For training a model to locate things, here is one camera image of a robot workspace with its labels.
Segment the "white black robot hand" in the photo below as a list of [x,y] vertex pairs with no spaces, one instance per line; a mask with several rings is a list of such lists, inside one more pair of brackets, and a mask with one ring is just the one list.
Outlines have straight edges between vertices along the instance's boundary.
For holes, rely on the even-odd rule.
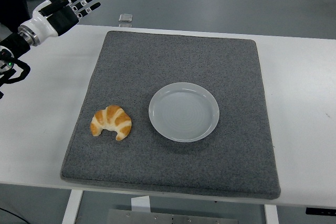
[[38,5],[27,23],[32,34],[40,41],[58,37],[100,7],[94,0],[46,0]]

